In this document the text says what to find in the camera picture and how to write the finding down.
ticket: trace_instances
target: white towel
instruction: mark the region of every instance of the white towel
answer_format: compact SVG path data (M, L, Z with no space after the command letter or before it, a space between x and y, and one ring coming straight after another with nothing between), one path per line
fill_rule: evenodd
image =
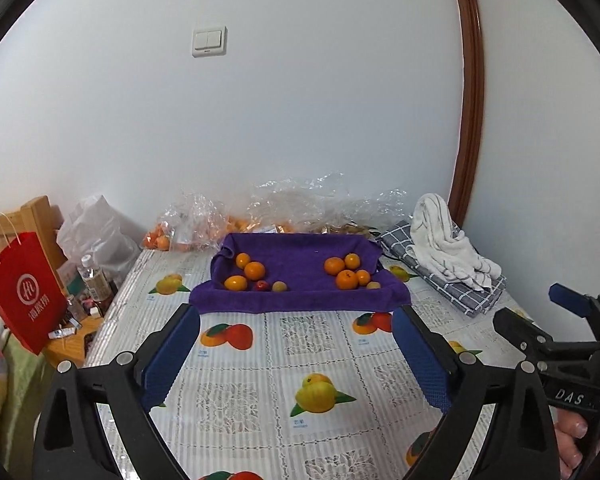
M406 247L407 254L446 282L462 282L473 290L491 288L491 279L502 269L480 256L464 231L454 237L453 229L444 199L434 193L421 196L413 211L413 245Z

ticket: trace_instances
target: wooden nightstand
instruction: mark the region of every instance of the wooden nightstand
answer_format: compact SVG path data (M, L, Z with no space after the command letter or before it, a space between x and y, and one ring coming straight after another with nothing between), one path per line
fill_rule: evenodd
M75 335L62 339L51 339L43 350L46 360L53 368L58 368L60 362L69 360L80 368L84 364L84 338L94 332L97 332L102 324L101 317L94 319L89 316L80 323L82 328Z

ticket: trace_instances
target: white wall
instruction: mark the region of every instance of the white wall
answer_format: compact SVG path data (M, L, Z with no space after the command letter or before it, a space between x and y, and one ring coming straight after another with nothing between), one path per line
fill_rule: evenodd
M227 54L191 57L215 25ZM36 0L0 44L0 209L97 192L148 226L331 171L448 195L461 87L456 0Z
M590 338L547 292L600 294L600 55L557 0L479 4L486 110L464 227L542 327Z

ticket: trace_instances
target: wooden headboard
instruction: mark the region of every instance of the wooden headboard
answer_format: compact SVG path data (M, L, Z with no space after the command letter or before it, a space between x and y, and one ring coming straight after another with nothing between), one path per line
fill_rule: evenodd
M61 220L51 209L49 197L46 195L36 197L16 211L3 211L3 213L11 220L13 227L4 216L0 215L0 251L15 238L14 227L17 233L36 233L42 250L45 251L46 260L54 272L58 285L62 288L56 272L56 269L66 261L62 249L56 243L56 232L60 228Z

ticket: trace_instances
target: purple towel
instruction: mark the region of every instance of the purple towel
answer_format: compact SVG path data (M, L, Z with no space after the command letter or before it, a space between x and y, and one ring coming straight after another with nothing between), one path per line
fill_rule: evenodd
M232 292L224 280L243 275L235 266L236 254L247 253L267 269L265 280L285 282L287 292L259 292L249 289ZM338 290L335 277L324 272L324 261L332 256L344 258L356 253L372 280L382 288ZM191 291L189 303L200 314L209 312L295 312L303 310L364 310L391 312L411 304L409 290L378 261L381 248L359 235L314 234L239 234L227 235L218 254L211 260L211 280Z

